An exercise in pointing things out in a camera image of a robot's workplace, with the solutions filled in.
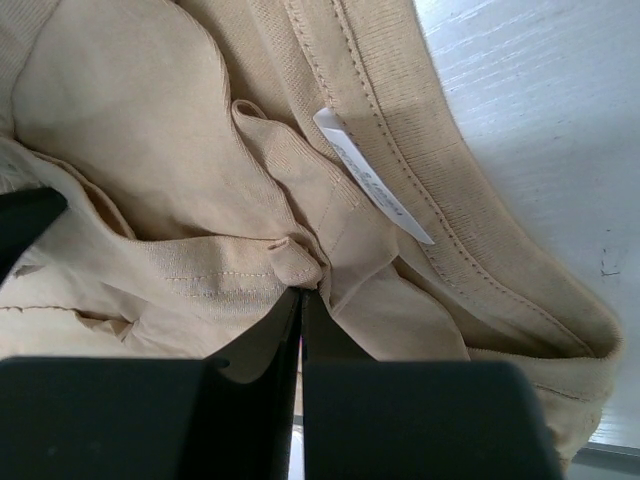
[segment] beige shirt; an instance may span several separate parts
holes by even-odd
[[[3,0],[0,188],[40,184],[69,211],[0,291],[2,356],[200,357],[301,286],[378,359],[520,366],[565,463],[611,393],[613,315],[484,179],[409,0]]]

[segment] white label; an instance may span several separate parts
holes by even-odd
[[[402,228],[422,243],[433,244],[431,237],[427,235],[415,218],[391,193],[376,172],[371,168],[367,160],[353,144],[349,136],[342,130],[340,122],[328,108],[323,108],[313,116],[318,128],[327,138],[340,159],[347,166],[356,181],[393,223]]]

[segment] beige fabric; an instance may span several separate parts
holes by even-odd
[[[0,3],[0,188],[70,205],[0,291],[0,354],[204,356],[318,288],[377,358],[519,365],[566,463],[621,334],[482,176],[410,1],[179,3]],[[325,106],[435,245],[354,185]]]

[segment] white surface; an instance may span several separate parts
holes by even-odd
[[[640,2],[414,1],[490,181],[620,315],[628,353],[592,441],[640,447]]]

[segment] clothing tag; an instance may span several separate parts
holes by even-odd
[[[433,245],[433,240],[422,229],[415,218],[391,193],[349,136],[342,130],[340,122],[328,108],[313,116],[322,134],[327,138],[340,159],[347,166],[362,189],[393,223],[422,243]]]

